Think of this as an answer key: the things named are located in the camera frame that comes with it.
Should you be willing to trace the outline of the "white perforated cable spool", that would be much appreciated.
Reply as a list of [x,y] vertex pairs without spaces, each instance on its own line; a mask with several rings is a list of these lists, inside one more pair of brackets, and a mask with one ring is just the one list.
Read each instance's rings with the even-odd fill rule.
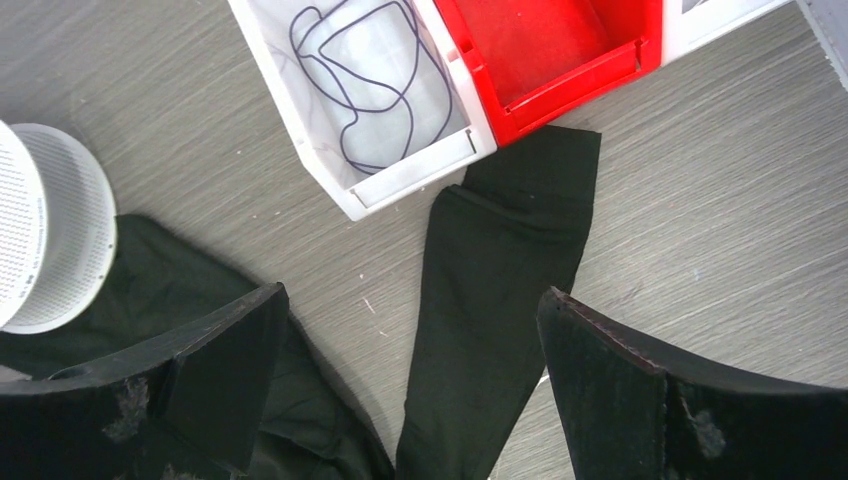
[[115,256],[115,217],[107,176],[81,142],[1,125],[2,332],[48,332],[93,302]]

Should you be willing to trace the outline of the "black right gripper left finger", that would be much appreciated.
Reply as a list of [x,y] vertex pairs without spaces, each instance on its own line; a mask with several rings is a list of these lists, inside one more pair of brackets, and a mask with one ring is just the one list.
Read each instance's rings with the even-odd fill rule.
[[1,386],[5,479],[236,479],[252,457],[288,297],[262,286],[45,380]]

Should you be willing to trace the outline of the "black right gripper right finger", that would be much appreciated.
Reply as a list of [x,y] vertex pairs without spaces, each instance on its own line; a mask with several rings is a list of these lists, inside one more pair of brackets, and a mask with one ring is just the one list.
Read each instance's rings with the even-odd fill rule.
[[731,367],[551,289],[537,324],[579,479],[843,479],[847,393]]

